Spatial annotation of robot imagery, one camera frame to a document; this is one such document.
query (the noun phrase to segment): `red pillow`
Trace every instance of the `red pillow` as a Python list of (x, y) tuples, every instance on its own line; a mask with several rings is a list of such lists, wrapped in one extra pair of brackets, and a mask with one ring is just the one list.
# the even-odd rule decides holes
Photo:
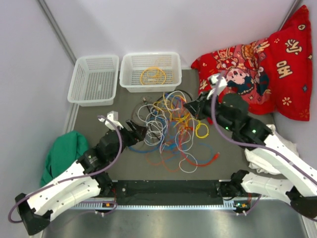
[(309, 12), (304, 5), (268, 38), (205, 54), (191, 66), (198, 69), (199, 93), (211, 90), (209, 77), (222, 72), (226, 93), (238, 93), (258, 115), (278, 110), (294, 120), (308, 121), (312, 93), (312, 41)]

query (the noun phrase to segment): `perforated basket bottom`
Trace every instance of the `perforated basket bottom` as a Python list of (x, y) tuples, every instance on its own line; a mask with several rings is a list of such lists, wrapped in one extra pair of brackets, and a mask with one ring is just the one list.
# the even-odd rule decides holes
[[(130, 85), (142, 85), (140, 82), (140, 77), (143, 70), (134, 70), (132, 71), (132, 79)], [(165, 69), (164, 73), (166, 74), (166, 81), (162, 84), (162, 80), (159, 80), (157, 83), (153, 82), (152, 84), (146, 85), (166, 85), (166, 84), (173, 84), (173, 71), (171, 69)]]
[(84, 100), (109, 99), (113, 96), (115, 72), (90, 73)]

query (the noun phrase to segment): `white wall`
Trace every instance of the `white wall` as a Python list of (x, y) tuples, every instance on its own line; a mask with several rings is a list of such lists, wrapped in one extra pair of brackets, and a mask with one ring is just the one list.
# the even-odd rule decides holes
[(65, 125), (73, 66), (35, 0), (0, 1), (0, 22), (0, 237), (23, 238), (7, 213), (16, 195), (39, 187)]
[(75, 56), (200, 55), (276, 31), (293, 0), (46, 0)]
[(301, 122), (290, 120), (279, 113), (275, 114), (278, 131), (286, 139), (298, 145), (301, 158), (317, 169), (317, 1), (304, 0), (303, 4), (310, 11), (313, 42), (313, 94), (311, 99), (310, 121)]

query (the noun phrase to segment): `tangled cable pile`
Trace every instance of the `tangled cable pile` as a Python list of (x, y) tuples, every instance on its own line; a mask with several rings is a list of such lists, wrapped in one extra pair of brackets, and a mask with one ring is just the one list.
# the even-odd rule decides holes
[[(211, 151), (211, 158), (208, 161), (197, 160), (191, 153), (190, 149), (194, 144), (195, 136), (199, 139), (205, 139), (209, 135), (209, 128), (206, 124), (196, 120), (183, 106), (186, 103), (185, 91), (174, 91), (171, 93), (163, 93), (163, 96), (154, 103), (149, 103), (143, 99), (144, 104), (139, 107), (136, 112), (137, 118), (148, 128), (144, 143), (154, 147), (151, 150), (140, 151), (133, 147), (130, 150), (138, 153), (144, 153), (146, 160), (154, 166), (163, 165), (168, 171), (176, 172), (181, 170), (184, 173), (193, 173), (198, 167), (210, 165), (219, 156), (214, 154), (212, 148), (204, 143), (200, 145), (207, 146)], [(146, 109), (148, 114), (146, 117), (140, 115), (141, 110)], [(199, 131), (202, 127), (207, 129), (205, 135), (200, 135)], [(159, 151), (161, 161), (153, 163), (149, 159), (149, 154)], [(166, 162), (181, 156), (178, 167), (171, 170)], [(187, 161), (194, 166), (191, 171), (184, 170), (182, 163)]]

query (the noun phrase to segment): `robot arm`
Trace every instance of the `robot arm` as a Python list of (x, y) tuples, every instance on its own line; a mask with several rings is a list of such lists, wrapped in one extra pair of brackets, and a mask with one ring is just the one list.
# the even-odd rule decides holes
[(45, 229), (52, 220), (65, 210), (90, 197), (101, 195), (106, 197), (112, 189), (113, 183), (106, 172), (90, 176), (108, 166), (119, 151), (119, 138), (113, 126), (119, 130), (122, 139), (122, 149), (142, 141), (146, 135), (146, 128), (127, 121), (131, 130), (127, 130), (117, 121), (117, 113), (111, 112), (107, 120), (101, 122), (109, 127), (110, 131), (102, 137), (92, 149), (87, 150), (64, 173), (59, 175), (38, 192), (25, 199), (21, 193), (15, 198), (18, 213), (29, 235), (34, 235)]
[[(213, 75), (210, 81), (212, 85), (217, 83), (220, 88), (219, 93), (226, 86), (225, 78), (219, 78), (219, 74)], [(196, 119), (211, 118), (213, 93), (214, 89), (203, 92), (197, 100), (184, 106)], [(238, 94), (224, 95), (221, 103), (217, 98), (215, 104), (217, 124), (232, 131), (232, 139), (240, 142), (240, 145), (241, 143), (259, 145), (258, 148), (248, 145), (241, 147), (269, 162), (287, 179), (273, 179), (248, 171), (238, 171), (231, 176), (229, 186), (220, 187), (220, 194), (227, 194), (230, 197), (238, 196), (243, 192), (267, 195), (290, 204), (306, 217), (315, 218), (317, 216), (317, 181), (315, 179), (317, 171), (289, 150), (268, 126), (248, 116), (248, 107), (249, 105)]]

